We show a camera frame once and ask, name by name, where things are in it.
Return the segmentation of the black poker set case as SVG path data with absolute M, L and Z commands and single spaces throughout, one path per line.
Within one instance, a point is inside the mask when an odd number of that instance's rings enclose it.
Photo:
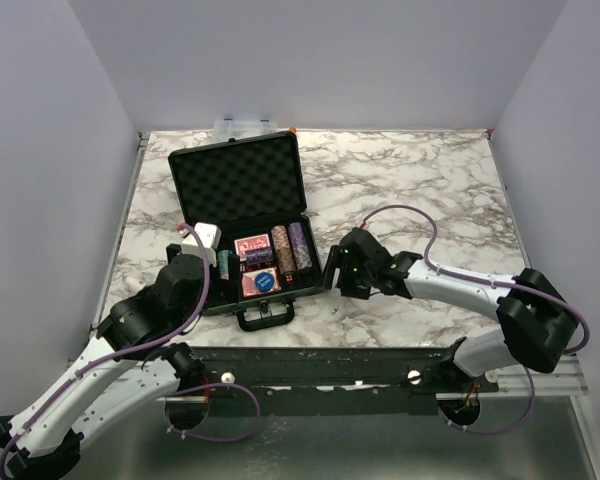
M 211 285 L 204 307 L 209 315 L 233 314 L 239 327 L 254 332 L 290 323 L 294 302 L 321 290 L 322 268 L 311 223 L 296 134 L 281 131 L 224 143 L 172 152 L 168 163 L 184 221 L 217 225 L 221 239 L 217 253 L 231 250 L 239 258 L 229 281 L 221 280 L 211 265 Z M 308 243 L 313 267 L 299 271 L 292 285 L 284 281 L 271 229 L 299 222 Z M 273 251 L 270 263 L 248 266 L 236 254 L 234 241 L 267 234 Z M 281 289 L 244 298 L 244 272 L 274 267 Z

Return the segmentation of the purple grey chip stack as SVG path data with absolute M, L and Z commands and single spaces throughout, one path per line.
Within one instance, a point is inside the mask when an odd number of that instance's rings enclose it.
M 263 247 L 246 251 L 245 263 L 248 266 L 257 266 L 273 261 L 273 251 L 269 247 Z

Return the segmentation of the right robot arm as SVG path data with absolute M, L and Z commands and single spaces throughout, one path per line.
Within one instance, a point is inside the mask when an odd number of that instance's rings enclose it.
M 442 302 L 497 323 L 462 338 L 440 367 L 440 379 L 460 392 L 484 373 L 515 364 L 551 373 L 580 322 L 547 277 L 525 268 L 514 276 L 482 274 L 435 264 L 423 255 L 390 253 L 367 230 L 355 228 L 331 247 L 323 284 L 344 297 L 386 296 Z

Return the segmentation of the blue small blind button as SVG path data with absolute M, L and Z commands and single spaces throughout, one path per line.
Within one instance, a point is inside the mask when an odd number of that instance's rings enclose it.
M 255 275 L 254 285 L 261 293 L 274 291 L 277 284 L 277 277 L 274 270 L 262 270 Z

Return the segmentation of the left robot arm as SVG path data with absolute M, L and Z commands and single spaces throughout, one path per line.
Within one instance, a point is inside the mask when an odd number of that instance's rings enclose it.
M 61 479 L 123 415 L 164 395 L 194 393 L 204 367 L 179 336 L 199 319 L 216 254 L 184 249 L 153 284 L 116 303 L 62 376 L 13 416 L 0 416 L 0 477 Z

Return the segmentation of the red playing card deck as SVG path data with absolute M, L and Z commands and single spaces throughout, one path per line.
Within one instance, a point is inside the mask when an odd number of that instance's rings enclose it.
M 239 238 L 234 241 L 236 254 L 241 261 L 246 260 L 247 252 L 270 246 L 270 239 L 267 234 L 254 235 L 244 238 Z

